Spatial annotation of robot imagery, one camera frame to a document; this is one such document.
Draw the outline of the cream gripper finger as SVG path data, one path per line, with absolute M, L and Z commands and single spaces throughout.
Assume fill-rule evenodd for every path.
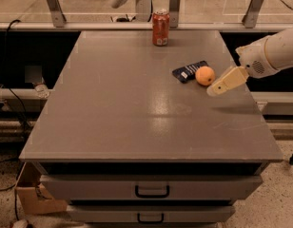
M 206 93 L 211 97 L 224 94 L 244 85 L 248 77 L 249 74 L 243 66 L 231 66 L 207 88 Z

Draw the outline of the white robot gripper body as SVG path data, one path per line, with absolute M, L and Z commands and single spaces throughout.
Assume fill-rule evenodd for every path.
M 247 70 L 252 78 L 264 78 L 279 72 L 266 57 L 265 46 L 269 37 L 265 36 L 249 45 L 237 47 L 240 64 Z

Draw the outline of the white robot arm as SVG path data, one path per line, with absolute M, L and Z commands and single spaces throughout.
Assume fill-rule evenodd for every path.
M 249 77 L 261 79 L 293 67 L 293 28 L 237 47 L 240 66 L 230 66 L 206 90 L 215 97 L 244 85 Z

